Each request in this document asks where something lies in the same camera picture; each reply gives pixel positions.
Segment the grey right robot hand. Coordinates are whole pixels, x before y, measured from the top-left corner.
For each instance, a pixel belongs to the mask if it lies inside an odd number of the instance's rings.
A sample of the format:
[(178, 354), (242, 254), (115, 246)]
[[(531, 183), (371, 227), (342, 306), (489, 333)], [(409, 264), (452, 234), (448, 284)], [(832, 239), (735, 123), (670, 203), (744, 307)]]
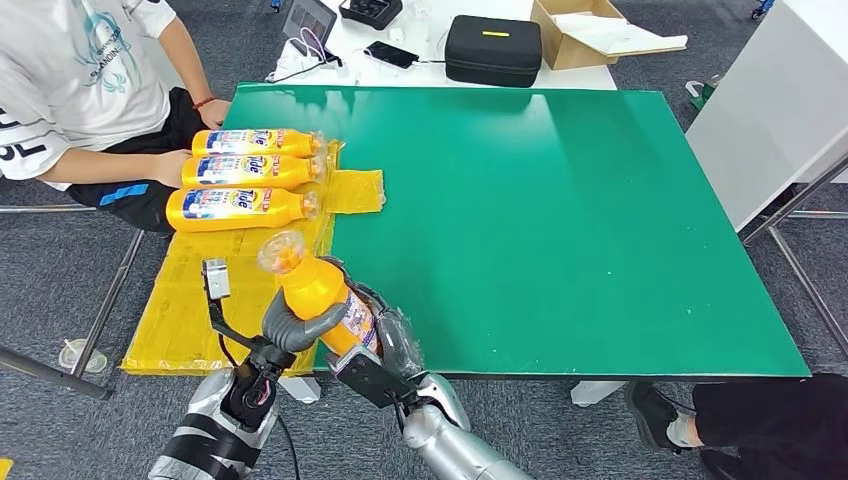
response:
[(320, 259), (341, 269), (345, 284), (372, 312), (381, 346), (382, 364), (405, 379), (423, 373), (426, 368), (420, 343), (409, 318), (399, 308), (390, 306), (372, 287), (352, 280), (342, 260), (333, 256), (320, 256)]

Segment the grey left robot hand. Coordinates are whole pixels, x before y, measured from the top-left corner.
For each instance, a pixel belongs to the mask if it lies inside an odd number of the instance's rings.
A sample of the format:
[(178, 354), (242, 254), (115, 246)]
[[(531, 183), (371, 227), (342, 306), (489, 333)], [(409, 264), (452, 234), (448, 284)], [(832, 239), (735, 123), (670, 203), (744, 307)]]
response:
[(287, 305), (284, 292), (279, 289), (263, 316), (262, 335), (283, 351), (302, 352), (335, 328), (345, 311), (344, 303), (336, 303), (318, 316), (302, 320)]

